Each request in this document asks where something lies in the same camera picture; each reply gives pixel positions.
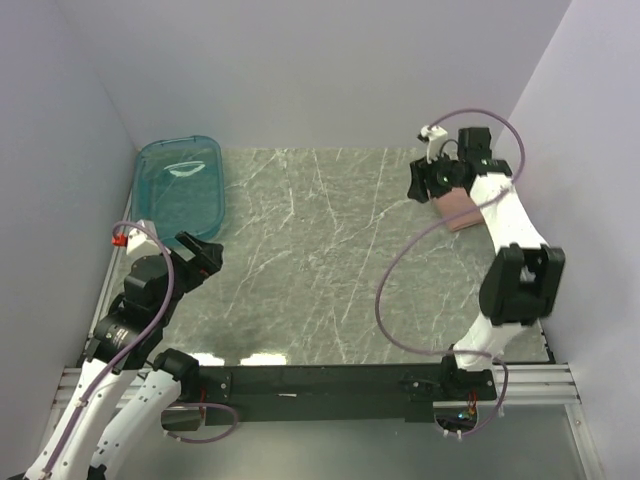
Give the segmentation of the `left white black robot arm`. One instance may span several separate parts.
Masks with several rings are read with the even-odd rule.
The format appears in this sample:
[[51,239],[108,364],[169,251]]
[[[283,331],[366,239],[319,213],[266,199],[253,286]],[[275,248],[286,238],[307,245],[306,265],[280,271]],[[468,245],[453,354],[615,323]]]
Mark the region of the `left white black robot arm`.
[[179,301],[219,272],[224,248],[180,232],[192,253],[166,247],[136,259],[122,292],[94,329],[80,377],[54,433],[23,479],[113,479],[126,456],[174,402],[203,399],[197,359],[160,353],[134,397],[118,405],[163,338]]

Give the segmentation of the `pink printed t shirt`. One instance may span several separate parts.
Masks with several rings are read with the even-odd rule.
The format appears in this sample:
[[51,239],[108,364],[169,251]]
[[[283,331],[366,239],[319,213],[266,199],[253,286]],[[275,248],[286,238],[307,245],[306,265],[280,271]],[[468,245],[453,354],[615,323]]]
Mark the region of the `pink printed t shirt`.
[[445,195],[433,198],[432,202],[450,232],[481,225],[484,218],[464,188],[453,188]]

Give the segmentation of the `teal transparent plastic bin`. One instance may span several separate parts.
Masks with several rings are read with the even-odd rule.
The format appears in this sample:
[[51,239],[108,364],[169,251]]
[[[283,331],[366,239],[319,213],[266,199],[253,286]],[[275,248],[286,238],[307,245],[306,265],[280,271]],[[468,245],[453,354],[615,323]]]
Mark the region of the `teal transparent plastic bin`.
[[222,152],[210,137],[194,135],[148,144],[135,159],[130,219],[150,221],[167,247],[185,231],[211,240],[225,215]]

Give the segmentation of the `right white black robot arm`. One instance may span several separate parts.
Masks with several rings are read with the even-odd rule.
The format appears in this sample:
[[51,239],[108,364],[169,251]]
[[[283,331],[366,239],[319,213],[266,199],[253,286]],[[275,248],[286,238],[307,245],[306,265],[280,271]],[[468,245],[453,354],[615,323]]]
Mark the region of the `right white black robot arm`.
[[418,138],[427,153],[410,164],[408,197],[426,203],[464,190],[479,207],[495,250],[479,290],[480,312],[453,345],[453,355],[441,362],[440,390],[460,399],[490,382],[492,359],[511,340],[551,314],[566,256],[532,224],[512,185],[511,168],[492,153],[488,128],[460,129],[455,156],[445,153],[449,135],[439,126],[423,127]]

